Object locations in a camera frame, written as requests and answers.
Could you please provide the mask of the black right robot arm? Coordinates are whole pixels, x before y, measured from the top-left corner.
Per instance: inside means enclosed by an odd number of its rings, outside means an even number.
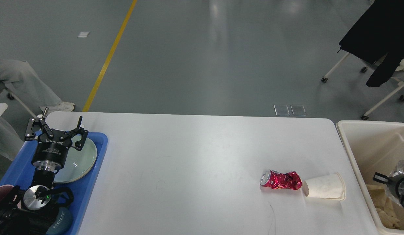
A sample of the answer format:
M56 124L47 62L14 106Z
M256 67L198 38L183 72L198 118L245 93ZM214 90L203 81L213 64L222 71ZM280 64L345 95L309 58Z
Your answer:
M390 177L376 172L373 181L384 184L386 195L392 197L392 200L396 200L404 209L404 174Z

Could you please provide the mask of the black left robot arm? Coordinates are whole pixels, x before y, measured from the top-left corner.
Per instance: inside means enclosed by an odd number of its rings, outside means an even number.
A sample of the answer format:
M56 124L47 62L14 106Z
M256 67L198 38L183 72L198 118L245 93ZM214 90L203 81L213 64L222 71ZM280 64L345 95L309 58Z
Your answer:
M45 115L29 120L26 141L37 141L31 164L30 186L0 186L0 235L63 235L74 221L69 206L74 194L67 186L55 186L55 176L65 167L70 148L81 151L88 131L81 126L70 131L50 128Z

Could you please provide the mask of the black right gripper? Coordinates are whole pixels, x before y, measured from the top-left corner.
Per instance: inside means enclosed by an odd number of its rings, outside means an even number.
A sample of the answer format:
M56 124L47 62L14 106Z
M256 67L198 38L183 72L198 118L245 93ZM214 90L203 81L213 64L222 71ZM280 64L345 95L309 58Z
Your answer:
M391 199L395 203L404 203L404 175L395 175L393 177L375 172L373 181L390 185Z

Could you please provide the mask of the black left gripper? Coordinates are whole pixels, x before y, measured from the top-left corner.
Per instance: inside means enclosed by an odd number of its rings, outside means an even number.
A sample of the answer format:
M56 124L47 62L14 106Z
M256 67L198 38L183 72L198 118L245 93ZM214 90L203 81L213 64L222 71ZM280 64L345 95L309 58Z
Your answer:
M53 162L56 166L55 169L60 170L65 166L69 148L74 148L77 151L83 149L89 131L81 126L83 117L79 117L77 127L69 132L63 132L61 137L55 137L56 139L54 140L55 135L45 121L48 110L49 108L45 108L41 117L34 117L29 120L25 132L25 141L35 139L36 134L33 128L38 126L42 133L45 133L48 137L46 135L38 137L38 145L33 155L32 165L37 168L43 162ZM73 145L72 138L76 136L81 136L81 138L75 141Z

